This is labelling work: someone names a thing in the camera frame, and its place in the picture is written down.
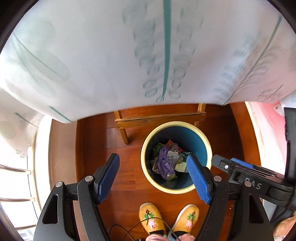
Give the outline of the person right hand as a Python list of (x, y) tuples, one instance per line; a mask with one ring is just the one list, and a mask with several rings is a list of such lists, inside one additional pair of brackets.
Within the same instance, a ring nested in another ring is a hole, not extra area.
[(292, 217), (289, 217), (283, 221), (281, 221), (276, 228), (274, 229), (273, 236), (274, 237), (284, 237), (286, 236), (292, 227), (295, 224), (295, 213)]

